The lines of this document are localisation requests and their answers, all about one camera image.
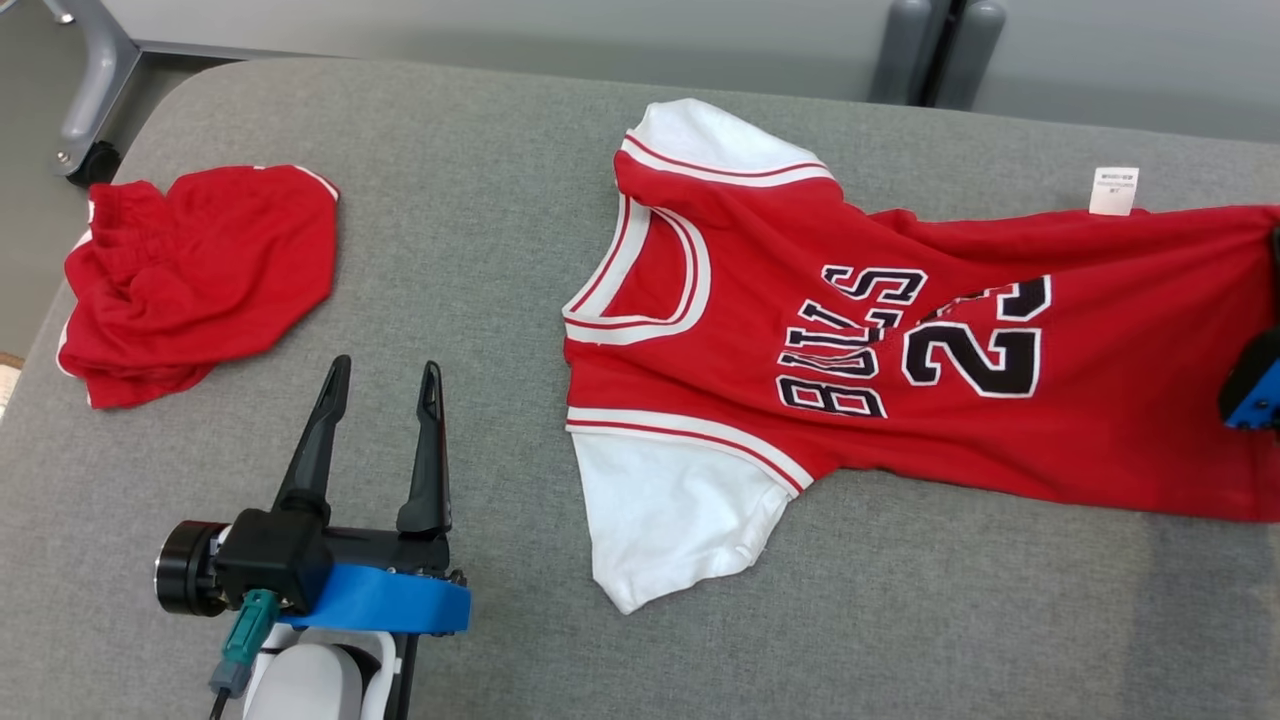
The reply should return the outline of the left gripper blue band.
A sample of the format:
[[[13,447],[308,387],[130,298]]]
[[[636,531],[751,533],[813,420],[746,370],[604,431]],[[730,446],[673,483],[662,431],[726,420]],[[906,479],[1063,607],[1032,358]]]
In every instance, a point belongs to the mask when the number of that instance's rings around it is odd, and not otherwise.
[[[351,356],[332,361],[282,479],[274,512],[305,512],[330,521],[326,488],[337,427],[349,392]],[[323,538],[335,565],[310,614],[283,606],[279,623],[338,632],[453,635],[470,626],[472,596],[452,571],[444,534],[452,529],[442,369],[426,363],[416,404],[419,438],[410,495],[393,530],[330,527]],[[154,569],[155,594],[172,614],[215,618],[236,609],[215,573],[230,525],[183,521],[166,538]]]

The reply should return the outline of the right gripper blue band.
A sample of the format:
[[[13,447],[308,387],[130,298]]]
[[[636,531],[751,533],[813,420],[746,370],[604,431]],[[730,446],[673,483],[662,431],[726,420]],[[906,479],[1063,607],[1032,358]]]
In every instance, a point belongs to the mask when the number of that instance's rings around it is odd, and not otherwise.
[[[1271,234],[1274,268],[1280,274],[1280,227]],[[1280,434],[1280,327],[1251,340],[1219,392],[1222,423],[1238,430]]]

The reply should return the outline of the red shorts white trim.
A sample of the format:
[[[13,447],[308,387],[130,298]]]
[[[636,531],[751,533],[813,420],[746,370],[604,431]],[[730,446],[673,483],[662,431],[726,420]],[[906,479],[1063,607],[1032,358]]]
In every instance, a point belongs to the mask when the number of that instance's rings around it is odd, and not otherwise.
[[[97,183],[64,263],[55,361],[96,410],[184,392],[266,352],[333,288],[340,191],[297,165]]]

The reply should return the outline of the red Bulls jersey white sleeves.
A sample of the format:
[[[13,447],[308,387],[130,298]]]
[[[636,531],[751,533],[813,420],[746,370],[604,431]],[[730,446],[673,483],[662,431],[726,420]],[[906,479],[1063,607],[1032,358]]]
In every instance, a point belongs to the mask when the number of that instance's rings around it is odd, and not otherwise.
[[[563,307],[595,583],[625,614],[750,568],[840,469],[1280,523],[1280,445],[1219,391],[1276,320],[1280,205],[924,222],[696,99],[614,155]]]

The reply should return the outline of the grey fabric padded surface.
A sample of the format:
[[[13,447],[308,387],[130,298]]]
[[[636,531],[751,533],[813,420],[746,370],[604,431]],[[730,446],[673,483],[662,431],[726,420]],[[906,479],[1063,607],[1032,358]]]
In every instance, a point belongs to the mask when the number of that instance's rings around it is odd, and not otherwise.
[[[154,597],[180,520],[269,503],[355,360],[334,519],[390,527],[442,364],[470,630],[413,720],[1280,720],[1280,528],[874,473],[791,505],[748,571],[625,616],[593,582],[561,306],[612,232],[612,156],[676,88],[390,61],[202,72],[119,177],[297,161],[342,192],[332,297],[191,391],[97,413],[52,300],[0,421],[0,720],[206,720],[225,619]]]

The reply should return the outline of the black caster wheel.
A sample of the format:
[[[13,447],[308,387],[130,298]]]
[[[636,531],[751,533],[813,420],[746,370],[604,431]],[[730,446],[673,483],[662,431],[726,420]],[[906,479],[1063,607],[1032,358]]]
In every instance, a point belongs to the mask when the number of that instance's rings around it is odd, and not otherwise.
[[[83,190],[93,184],[110,183],[120,164],[122,154],[111,142],[96,141],[86,152],[82,163],[67,176],[67,181]]]

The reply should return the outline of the grey metal frame leg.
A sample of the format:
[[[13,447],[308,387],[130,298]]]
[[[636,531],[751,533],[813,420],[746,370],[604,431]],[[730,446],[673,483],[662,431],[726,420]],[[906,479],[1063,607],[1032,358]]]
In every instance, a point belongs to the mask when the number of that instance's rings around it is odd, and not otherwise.
[[[332,0],[41,0],[59,26],[74,26],[84,69],[61,123],[52,172],[67,181],[102,138],[146,55],[238,61],[296,56]]]

